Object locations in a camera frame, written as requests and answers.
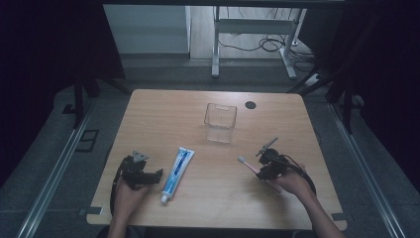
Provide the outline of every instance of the metal stand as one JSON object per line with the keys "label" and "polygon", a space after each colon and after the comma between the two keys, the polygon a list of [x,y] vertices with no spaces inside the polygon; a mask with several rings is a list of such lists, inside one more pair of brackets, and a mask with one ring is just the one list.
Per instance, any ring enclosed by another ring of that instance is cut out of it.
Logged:
{"label": "metal stand", "polygon": [[214,46],[212,58],[212,77],[219,76],[219,34],[271,34],[288,35],[284,49],[280,55],[290,79],[296,79],[296,73],[289,60],[290,47],[299,26],[302,9],[298,9],[293,21],[288,20],[260,20],[260,19],[220,19],[220,7],[216,7],[214,19]]}

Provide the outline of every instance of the white wall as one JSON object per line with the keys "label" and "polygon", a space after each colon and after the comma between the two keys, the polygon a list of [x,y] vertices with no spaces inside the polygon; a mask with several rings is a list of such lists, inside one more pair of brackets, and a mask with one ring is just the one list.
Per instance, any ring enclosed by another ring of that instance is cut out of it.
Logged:
{"label": "white wall", "polygon": [[189,6],[104,5],[120,54],[189,53]]}

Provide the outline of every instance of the white toothpaste cap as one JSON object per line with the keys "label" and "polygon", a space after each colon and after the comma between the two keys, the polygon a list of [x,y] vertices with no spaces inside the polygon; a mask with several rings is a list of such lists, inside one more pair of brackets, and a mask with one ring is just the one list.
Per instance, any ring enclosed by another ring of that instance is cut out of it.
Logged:
{"label": "white toothpaste cap", "polygon": [[167,202],[167,196],[163,195],[160,199],[161,203],[166,203]]}

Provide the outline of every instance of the black cable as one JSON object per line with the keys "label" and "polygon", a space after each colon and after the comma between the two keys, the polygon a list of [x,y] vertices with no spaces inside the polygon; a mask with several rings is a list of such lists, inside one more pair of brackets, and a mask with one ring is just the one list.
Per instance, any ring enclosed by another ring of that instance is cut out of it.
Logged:
{"label": "black cable", "polygon": [[290,159],[295,165],[297,165],[301,170],[303,170],[293,159],[291,159],[291,157],[287,156],[287,155],[282,155],[288,159]]}
{"label": "black cable", "polygon": [[311,57],[307,57],[307,56],[302,56],[300,55],[298,52],[295,52],[293,50],[290,50],[290,54],[295,58],[295,59],[301,59],[301,60],[306,60],[309,62],[315,62],[315,58],[311,58]]}
{"label": "black cable", "polygon": [[272,17],[272,19],[275,19],[275,17],[277,16],[277,12],[278,12],[278,8],[275,9],[274,16]]}
{"label": "black cable", "polygon": [[[239,47],[235,47],[235,46],[225,45],[225,44],[221,43],[220,40],[219,40],[219,44],[222,45],[223,47],[233,48],[233,49],[237,49],[237,50],[244,51],[244,52],[253,52],[253,51],[256,51],[258,49],[263,49],[266,52],[277,52],[282,46],[284,46],[283,42],[281,42],[280,40],[274,39],[274,38],[269,38],[268,35],[265,35],[265,38],[262,38],[259,41],[259,46],[257,48],[254,48],[254,49],[243,49],[243,48],[239,48]],[[273,46],[275,46],[275,48],[270,50],[265,46],[266,44],[272,44]]]}
{"label": "black cable", "polygon": [[285,46],[286,45],[286,38],[282,35],[278,35],[278,36],[281,38],[281,42]]}
{"label": "black cable", "polygon": [[291,57],[293,59],[295,59],[295,60],[304,60],[304,61],[301,61],[301,62],[312,62],[312,63],[315,63],[316,62],[316,60],[314,58],[307,58],[307,57],[302,57],[302,56],[296,56],[294,54],[291,54]]}
{"label": "black cable", "polygon": [[314,54],[313,54],[313,53],[301,53],[301,52],[296,52],[296,51],[294,51],[294,50],[292,50],[292,49],[290,49],[290,51],[291,51],[293,54],[295,54],[295,55],[314,56]]}
{"label": "black cable", "polygon": [[244,14],[242,14],[242,12],[241,12],[241,7],[238,7],[238,11],[239,11],[239,13],[241,14],[242,18],[245,18],[245,17],[244,17]]}
{"label": "black cable", "polygon": [[293,11],[293,8],[290,8],[289,17],[287,18],[287,20],[290,20],[291,11]]}
{"label": "black cable", "polygon": [[280,12],[280,20],[281,20],[281,18],[283,17],[283,12],[284,12],[284,8],[281,8],[281,12]]}
{"label": "black cable", "polygon": [[305,69],[302,69],[301,67],[299,67],[297,64],[300,63],[300,62],[308,62],[308,61],[296,61],[296,62],[293,63],[293,67],[295,67],[297,70],[303,71],[303,72],[310,72],[311,71],[311,70],[305,70]]}
{"label": "black cable", "polygon": [[315,183],[314,183],[314,181],[312,180],[312,178],[302,169],[302,168],[300,168],[299,167],[299,165],[297,165],[297,163],[296,162],[294,162],[293,160],[292,160],[292,162],[294,163],[294,164],[296,164],[296,166],[295,165],[292,165],[292,164],[290,164],[290,163],[285,163],[285,162],[279,162],[279,163],[281,163],[281,164],[283,164],[283,165],[285,165],[285,166],[287,166],[288,168],[291,168],[291,169],[293,169],[294,171],[296,171],[297,173],[299,173],[308,183],[309,183],[309,187],[311,188],[311,190],[314,192],[314,194],[316,195],[316,187],[315,187]]}
{"label": "black cable", "polygon": [[268,18],[268,15],[269,15],[269,13],[270,13],[270,12],[272,12],[272,10],[273,10],[273,8],[271,8],[271,9],[268,11],[268,13],[265,15],[265,18],[266,18],[266,19]]}
{"label": "black cable", "polygon": [[117,190],[117,183],[121,177],[121,167],[124,163],[124,160],[121,162],[120,167],[118,168],[117,172],[115,173],[114,180],[112,181],[112,188],[111,188],[111,197],[109,201],[111,215],[114,215],[114,203],[115,203],[115,192]]}

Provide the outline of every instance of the table leg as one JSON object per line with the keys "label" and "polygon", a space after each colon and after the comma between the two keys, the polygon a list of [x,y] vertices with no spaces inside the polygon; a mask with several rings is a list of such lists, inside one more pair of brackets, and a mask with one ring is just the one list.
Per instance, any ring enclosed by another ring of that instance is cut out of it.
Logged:
{"label": "table leg", "polygon": [[286,67],[287,74],[290,79],[296,79],[296,72],[294,71],[293,65],[289,60],[290,47],[293,43],[294,35],[296,34],[297,27],[299,26],[300,16],[302,15],[302,9],[298,9],[296,16],[293,19],[290,32],[286,41],[284,49],[280,49],[281,59],[283,60],[284,66]]}
{"label": "table leg", "polygon": [[213,46],[213,60],[211,65],[211,76],[219,77],[219,22],[220,22],[220,7],[216,7],[214,20],[214,46]]}

